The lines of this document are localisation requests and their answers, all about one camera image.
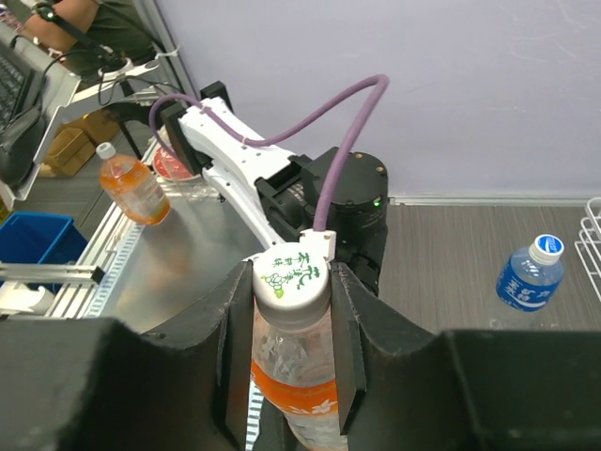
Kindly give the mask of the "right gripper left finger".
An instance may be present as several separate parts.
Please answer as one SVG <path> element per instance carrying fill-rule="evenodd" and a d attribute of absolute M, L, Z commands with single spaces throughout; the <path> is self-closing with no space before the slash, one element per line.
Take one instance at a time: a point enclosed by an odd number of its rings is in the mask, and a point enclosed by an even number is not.
<path fill-rule="evenodd" d="M 114 318 L 1 324 L 5 450 L 241 450 L 253 267 L 140 334 Z"/>

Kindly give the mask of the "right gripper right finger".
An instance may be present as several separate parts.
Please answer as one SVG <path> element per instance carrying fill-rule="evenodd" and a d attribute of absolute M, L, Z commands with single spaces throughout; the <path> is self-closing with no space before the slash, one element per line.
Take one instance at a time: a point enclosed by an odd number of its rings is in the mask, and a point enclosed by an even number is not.
<path fill-rule="evenodd" d="M 596 450 L 597 332 L 431 334 L 331 267 L 340 428 L 352 450 Z"/>

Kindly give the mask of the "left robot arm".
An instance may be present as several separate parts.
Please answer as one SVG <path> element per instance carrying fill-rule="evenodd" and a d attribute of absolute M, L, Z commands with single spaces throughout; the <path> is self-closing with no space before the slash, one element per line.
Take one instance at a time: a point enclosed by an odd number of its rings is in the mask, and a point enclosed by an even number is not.
<path fill-rule="evenodd" d="M 224 196 L 264 247 L 298 241 L 313 226 L 336 148 L 314 159 L 297 155 L 236 117 L 222 83 L 208 86 L 203 96 L 201 101 L 183 94 L 160 98 L 149 114 L 151 130 L 166 129 L 161 145 Z M 190 107 L 183 107 L 185 101 Z M 373 293 L 379 291 L 387 204 L 384 163 L 364 152 L 350 153 L 335 183 L 327 228 L 336 235 L 336 260 Z"/>

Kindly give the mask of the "white blue bottle cap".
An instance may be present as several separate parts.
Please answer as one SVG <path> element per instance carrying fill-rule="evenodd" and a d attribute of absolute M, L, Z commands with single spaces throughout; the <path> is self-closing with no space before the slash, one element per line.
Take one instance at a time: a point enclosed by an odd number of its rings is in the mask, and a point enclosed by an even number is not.
<path fill-rule="evenodd" d="M 535 238 L 529 248 L 530 258 L 541 265 L 554 265 L 564 252 L 562 240 L 552 234 L 542 234 Z"/>

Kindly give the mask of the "blue label water bottle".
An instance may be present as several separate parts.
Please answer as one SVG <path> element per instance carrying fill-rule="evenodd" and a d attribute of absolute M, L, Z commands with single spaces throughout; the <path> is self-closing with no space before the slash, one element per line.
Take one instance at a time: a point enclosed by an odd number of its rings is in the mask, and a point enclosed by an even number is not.
<path fill-rule="evenodd" d="M 515 250 L 497 277 L 487 302 L 488 325 L 494 330 L 534 327 L 563 280 L 562 257 L 554 265 L 541 265 L 529 256 L 531 244 Z"/>

